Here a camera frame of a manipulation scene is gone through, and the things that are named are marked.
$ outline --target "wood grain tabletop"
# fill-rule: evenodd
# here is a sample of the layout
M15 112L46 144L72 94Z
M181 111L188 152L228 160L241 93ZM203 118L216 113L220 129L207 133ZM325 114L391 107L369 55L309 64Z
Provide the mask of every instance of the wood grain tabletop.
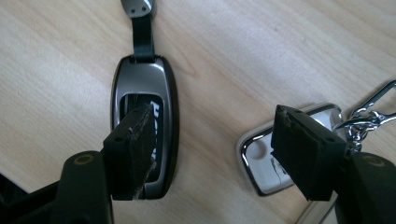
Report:
M177 168L166 196L113 202L116 223L294 223L292 187L259 197L235 145L276 105L334 103L346 117L396 78L392 0L157 0L155 51L175 73ZM133 53L120 1L0 1L0 173L31 192L110 133L119 60ZM396 111L395 91L376 108ZM363 150L396 162L396 123Z

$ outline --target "key ring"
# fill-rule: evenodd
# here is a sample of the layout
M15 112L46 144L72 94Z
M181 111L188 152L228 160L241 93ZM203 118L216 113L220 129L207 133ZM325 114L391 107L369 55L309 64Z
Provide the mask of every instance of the key ring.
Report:
M396 112L387 115L376 110L368 111L370 107L394 87L396 87L396 80L392 80L363 105L354 109L348 120L334 125L333 130L345 129L348 149L361 151L361 142L366 138L368 132L375 131L384 123L396 119Z

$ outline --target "car key fob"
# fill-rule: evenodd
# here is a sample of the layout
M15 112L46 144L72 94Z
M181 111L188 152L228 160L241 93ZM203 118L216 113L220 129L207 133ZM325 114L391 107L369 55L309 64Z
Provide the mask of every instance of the car key fob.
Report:
M132 19L134 55L121 59L114 76L111 128L114 129L134 108L152 105L156 147L151 158L156 166L148 174L139 198L158 199L168 191L176 167L179 133L177 87L169 62L154 54L149 13L152 1L121 2Z
M342 121L341 109L333 104L312 105L303 111L329 130ZM271 154L273 125L269 122L244 134L236 145L237 159L260 196L271 195L293 185L290 176Z

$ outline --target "keychain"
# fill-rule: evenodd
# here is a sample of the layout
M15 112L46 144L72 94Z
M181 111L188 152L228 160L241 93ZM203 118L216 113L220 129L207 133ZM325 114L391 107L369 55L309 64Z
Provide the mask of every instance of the keychain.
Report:
M177 159L179 117L177 87L172 68L155 55L151 31L152 0L121 0L131 18L134 54L120 60L112 90L111 129L129 113L152 105L156 147L151 155L156 166L148 174L140 199L158 199L168 191Z
M368 132L380 125L396 119L396 113L386 115L369 110L390 89L396 86L396 80L381 88L363 105L354 109L349 118L343 121L341 109L337 105L313 105L302 109L317 122L339 137L346 140L347 148L361 151L361 142ZM266 123L244 134L236 145L237 159L259 196L267 196L293 185L290 176L271 154L273 122Z

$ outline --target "leather strap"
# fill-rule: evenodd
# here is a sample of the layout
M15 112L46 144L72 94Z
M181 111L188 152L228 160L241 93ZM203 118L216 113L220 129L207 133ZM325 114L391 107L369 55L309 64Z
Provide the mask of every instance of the leather strap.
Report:
M137 63L154 63L154 42L151 31L151 15L133 18L134 59Z

